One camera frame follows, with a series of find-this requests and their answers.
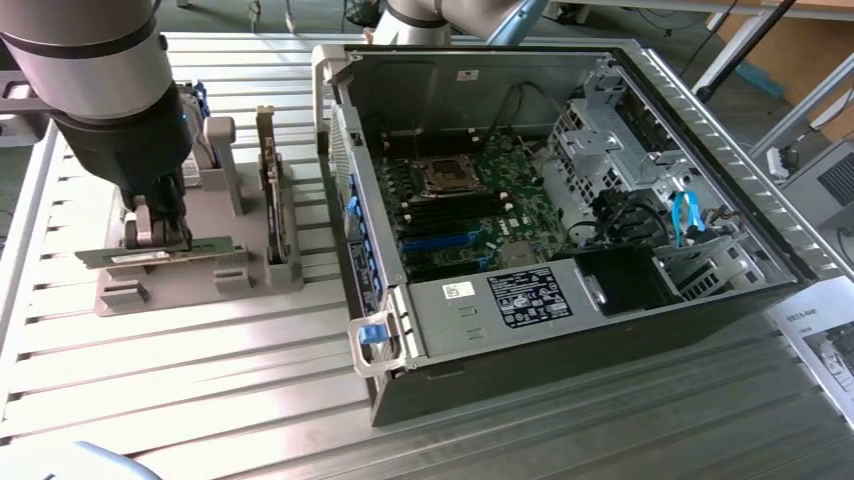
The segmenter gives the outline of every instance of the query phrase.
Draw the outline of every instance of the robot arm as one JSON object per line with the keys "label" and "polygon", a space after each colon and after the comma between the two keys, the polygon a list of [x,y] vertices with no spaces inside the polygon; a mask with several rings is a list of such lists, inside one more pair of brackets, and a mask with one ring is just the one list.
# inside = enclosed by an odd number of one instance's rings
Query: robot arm
{"label": "robot arm", "polygon": [[151,0],[0,0],[0,38],[82,167],[137,213],[127,246],[188,248],[192,141]]}
{"label": "robot arm", "polygon": [[516,45],[547,4],[547,0],[389,0],[373,43],[449,43],[449,23],[489,45]]}

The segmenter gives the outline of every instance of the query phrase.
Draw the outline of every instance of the floor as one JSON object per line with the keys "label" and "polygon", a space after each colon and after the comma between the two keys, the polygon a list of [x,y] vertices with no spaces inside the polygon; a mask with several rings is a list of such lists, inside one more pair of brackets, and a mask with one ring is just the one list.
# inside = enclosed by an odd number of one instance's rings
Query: floor
{"label": "floor", "polygon": [[[341,0],[292,0],[292,12],[297,32],[340,32]],[[263,33],[287,32],[284,26],[284,2],[261,2],[261,21],[257,31]],[[564,26],[548,19],[540,19],[531,36],[584,36],[624,37],[654,48],[680,71],[694,49],[706,38],[704,15],[688,12],[655,12],[644,15],[634,10],[615,7],[594,7],[584,26]],[[189,8],[177,8],[173,0],[164,0],[157,12],[157,26],[161,31],[184,32],[248,32],[248,2],[245,0],[195,0]],[[666,36],[664,29],[671,29]],[[344,32],[356,33],[360,28],[344,22]],[[719,52],[723,42],[712,38],[694,64],[686,72],[690,84],[702,74]],[[0,51],[0,69],[12,68],[8,57]],[[710,108],[732,136],[744,148],[762,137],[764,132],[787,113],[791,106],[784,100],[771,99],[744,80],[732,77],[710,102]],[[827,141],[814,135],[800,145],[800,158],[811,158]],[[10,225],[20,184],[24,178],[29,149],[0,150],[0,251]]]}

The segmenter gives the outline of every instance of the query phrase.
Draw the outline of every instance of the cpu socket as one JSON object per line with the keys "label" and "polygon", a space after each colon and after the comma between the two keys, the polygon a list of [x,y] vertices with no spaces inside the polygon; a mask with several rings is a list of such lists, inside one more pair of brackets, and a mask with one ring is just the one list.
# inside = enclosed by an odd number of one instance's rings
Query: cpu socket
{"label": "cpu socket", "polygon": [[416,165],[423,176],[424,197],[441,198],[485,190],[465,155],[421,158]]}

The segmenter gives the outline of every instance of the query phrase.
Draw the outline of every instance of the motherboard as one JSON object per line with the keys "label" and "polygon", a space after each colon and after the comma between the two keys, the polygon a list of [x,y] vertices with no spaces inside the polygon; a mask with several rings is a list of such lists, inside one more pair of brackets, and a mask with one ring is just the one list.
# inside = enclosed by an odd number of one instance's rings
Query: motherboard
{"label": "motherboard", "polygon": [[523,139],[492,133],[473,142],[464,154],[375,157],[397,249],[416,283],[535,264],[566,238]]}

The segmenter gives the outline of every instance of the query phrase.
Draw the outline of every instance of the power supply label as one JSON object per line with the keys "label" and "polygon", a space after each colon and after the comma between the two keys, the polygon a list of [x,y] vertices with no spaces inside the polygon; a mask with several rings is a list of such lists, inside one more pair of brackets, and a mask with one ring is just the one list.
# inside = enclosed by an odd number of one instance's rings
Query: power supply label
{"label": "power supply label", "polygon": [[488,277],[504,325],[519,328],[572,315],[551,268]]}

